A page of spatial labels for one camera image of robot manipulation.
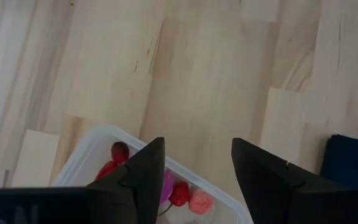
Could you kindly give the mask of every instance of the pink ball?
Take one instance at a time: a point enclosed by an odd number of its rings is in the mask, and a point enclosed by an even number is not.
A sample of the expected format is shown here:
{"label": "pink ball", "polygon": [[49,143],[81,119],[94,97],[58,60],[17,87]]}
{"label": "pink ball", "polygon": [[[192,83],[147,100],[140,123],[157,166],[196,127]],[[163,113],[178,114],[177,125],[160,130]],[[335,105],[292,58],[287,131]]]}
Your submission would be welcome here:
{"label": "pink ball", "polygon": [[189,209],[197,215],[205,215],[211,210],[212,204],[212,197],[203,190],[197,189],[191,196]]}

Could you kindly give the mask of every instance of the yarn ball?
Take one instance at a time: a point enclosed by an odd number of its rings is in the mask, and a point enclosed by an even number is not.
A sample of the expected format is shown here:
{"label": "yarn ball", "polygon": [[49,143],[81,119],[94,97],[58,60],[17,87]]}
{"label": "yarn ball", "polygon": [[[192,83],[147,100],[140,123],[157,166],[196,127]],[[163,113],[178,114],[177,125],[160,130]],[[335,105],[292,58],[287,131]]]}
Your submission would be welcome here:
{"label": "yarn ball", "polygon": [[212,197],[203,190],[197,189],[191,196],[189,209],[197,215],[205,215],[211,210],[212,204]]}
{"label": "yarn ball", "polygon": [[164,172],[164,182],[163,182],[163,185],[162,185],[160,204],[162,204],[166,200],[168,200],[169,196],[172,193],[172,189],[173,189],[173,175],[167,169]]}
{"label": "yarn ball", "polygon": [[115,142],[111,147],[111,158],[117,164],[122,164],[129,159],[128,145],[123,142]]}
{"label": "yarn ball", "polygon": [[190,199],[190,189],[189,185],[184,182],[178,182],[173,186],[171,196],[169,196],[169,201],[175,206],[182,206],[186,204]]}
{"label": "yarn ball", "polygon": [[98,175],[96,176],[95,180],[99,180],[100,178],[104,177],[105,175],[108,175],[112,171],[114,171],[117,168],[118,164],[113,161],[107,162],[102,169],[99,171]]}

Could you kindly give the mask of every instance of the dark blue cloth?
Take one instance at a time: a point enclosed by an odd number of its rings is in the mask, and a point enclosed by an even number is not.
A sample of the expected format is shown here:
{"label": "dark blue cloth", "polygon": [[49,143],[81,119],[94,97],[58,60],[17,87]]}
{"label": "dark blue cloth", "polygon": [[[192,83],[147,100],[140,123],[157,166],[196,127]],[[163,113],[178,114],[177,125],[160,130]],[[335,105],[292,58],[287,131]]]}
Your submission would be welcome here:
{"label": "dark blue cloth", "polygon": [[320,176],[358,189],[358,139],[335,135],[327,142]]}

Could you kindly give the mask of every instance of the plastic container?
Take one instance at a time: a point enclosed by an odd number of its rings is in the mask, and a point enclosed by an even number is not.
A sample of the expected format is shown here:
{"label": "plastic container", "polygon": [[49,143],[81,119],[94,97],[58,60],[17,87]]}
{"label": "plastic container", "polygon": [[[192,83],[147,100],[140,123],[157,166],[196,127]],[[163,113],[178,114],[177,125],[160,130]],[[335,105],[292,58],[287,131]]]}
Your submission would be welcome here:
{"label": "plastic container", "polygon": [[[81,139],[53,186],[84,186],[94,181],[100,168],[111,158],[110,148],[112,144],[118,141],[125,142],[129,146],[131,155],[146,146],[146,143],[115,126],[99,125],[91,129]],[[176,177],[187,181],[192,187],[203,189],[214,197],[214,205],[211,211],[207,215],[197,217],[195,223],[252,223],[249,212],[227,193],[169,157],[165,158],[165,166]]]}

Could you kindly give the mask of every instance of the white plastic box rim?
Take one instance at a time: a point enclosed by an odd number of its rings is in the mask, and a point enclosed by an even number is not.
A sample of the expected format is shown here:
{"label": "white plastic box rim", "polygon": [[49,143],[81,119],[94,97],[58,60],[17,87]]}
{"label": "white plastic box rim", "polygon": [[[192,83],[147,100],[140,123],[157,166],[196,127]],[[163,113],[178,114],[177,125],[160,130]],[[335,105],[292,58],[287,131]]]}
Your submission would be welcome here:
{"label": "white plastic box rim", "polygon": [[[85,137],[80,140],[78,145],[75,147],[73,154],[63,166],[62,171],[59,173],[52,186],[58,187],[70,185],[72,183],[70,179],[72,180],[78,175],[78,168],[83,166],[83,164],[86,162],[86,158],[88,158],[91,154],[91,151],[87,151],[87,149],[89,149],[91,146],[97,145],[99,141],[106,136],[114,136],[115,138],[120,139],[138,151],[147,145],[143,141],[113,125],[100,124],[95,126],[94,128],[90,129],[86,133]],[[183,167],[169,157],[165,157],[165,167],[174,171],[178,175],[185,178],[187,181],[191,182],[193,185],[203,189],[205,192],[213,195],[216,199],[232,208],[237,213],[237,224],[253,223],[249,211],[246,210],[240,202],[207,180],[204,180],[194,172],[190,171],[186,167]]]}

